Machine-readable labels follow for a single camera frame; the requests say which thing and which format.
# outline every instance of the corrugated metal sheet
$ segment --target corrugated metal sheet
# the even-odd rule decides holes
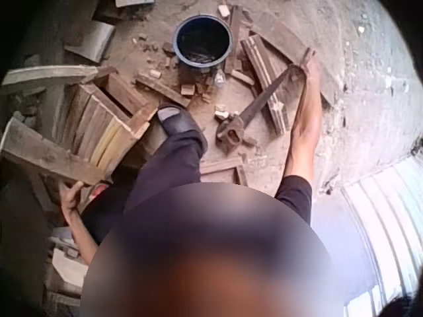
[[[342,189],[380,277],[370,292],[350,301],[348,316],[374,316],[384,303],[412,294],[423,264],[423,156]]]

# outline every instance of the bucket rim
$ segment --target bucket rim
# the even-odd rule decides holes
[[[183,56],[182,52],[179,50],[178,48],[178,44],[177,44],[177,40],[178,40],[178,34],[180,32],[180,29],[185,26],[187,23],[191,22],[192,20],[196,20],[198,18],[210,18],[214,21],[219,22],[227,31],[228,35],[229,35],[229,45],[227,47],[226,52],[217,60],[215,61],[211,61],[209,63],[205,63],[205,64],[201,64],[201,63],[196,63],[194,61],[190,61],[189,59],[187,59],[186,57]],[[232,32],[231,29],[229,27],[229,25],[222,20],[221,18],[215,17],[213,15],[194,15],[193,17],[189,17],[186,20],[182,21],[178,27],[176,28],[175,32],[174,32],[174,36],[173,36],[173,49],[174,52],[176,53],[176,56],[183,61],[185,64],[189,65],[189,66],[193,66],[193,67],[197,67],[197,68],[208,68],[208,67],[213,67],[216,66],[218,64],[220,64],[222,61],[224,61],[226,59],[226,57],[229,55],[229,53],[231,53],[232,50],[232,46],[233,46],[233,40],[232,40]]]

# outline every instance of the black bucket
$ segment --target black bucket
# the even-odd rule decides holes
[[[189,66],[215,66],[232,50],[231,30],[219,18],[196,15],[178,26],[173,48],[178,58]]]

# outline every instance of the rusty metal tool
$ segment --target rusty metal tool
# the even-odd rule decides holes
[[[216,143],[223,148],[224,151],[230,153],[235,150],[244,139],[245,128],[250,124],[251,120],[266,105],[267,100],[276,92],[276,89],[287,79],[291,71],[300,69],[300,66],[291,64],[288,68],[270,84],[253,102],[251,102],[244,111],[232,119],[224,120],[216,130]]]

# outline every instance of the black shoe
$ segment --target black shoe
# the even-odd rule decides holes
[[[187,131],[197,131],[200,135],[200,144],[203,150],[203,154],[207,151],[208,143],[204,137],[198,124],[188,111],[184,108],[171,104],[170,102],[164,102],[159,106],[157,110],[157,116],[159,121],[165,129],[166,134],[170,137],[177,133],[184,133]]]

